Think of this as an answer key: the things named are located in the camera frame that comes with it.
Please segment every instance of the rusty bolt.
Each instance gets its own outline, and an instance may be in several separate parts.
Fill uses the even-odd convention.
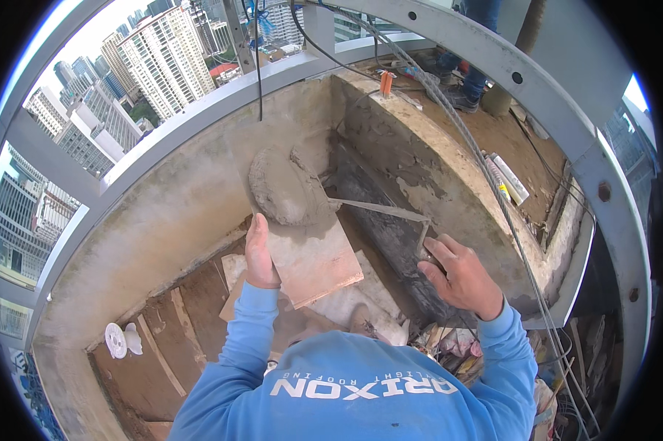
[[[608,202],[611,199],[611,186],[608,182],[602,181],[598,184],[598,198],[603,202]]]

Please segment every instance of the shoe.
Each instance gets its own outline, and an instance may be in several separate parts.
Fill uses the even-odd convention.
[[[442,71],[436,65],[436,57],[428,57],[427,55],[420,55],[415,58],[417,65],[428,74],[432,74],[439,78],[441,85],[449,85],[451,80],[451,72]]]
[[[462,87],[458,85],[449,86],[447,89],[442,90],[442,93],[454,109],[465,111],[467,114],[474,114],[478,110],[478,101],[480,101],[480,98],[476,98],[476,101],[470,100],[463,92]]]
[[[352,334],[364,335],[371,339],[378,340],[378,331],[370,321],[371,314],[366,304],[358,304],[351,313],[351,323],[349,332]]]

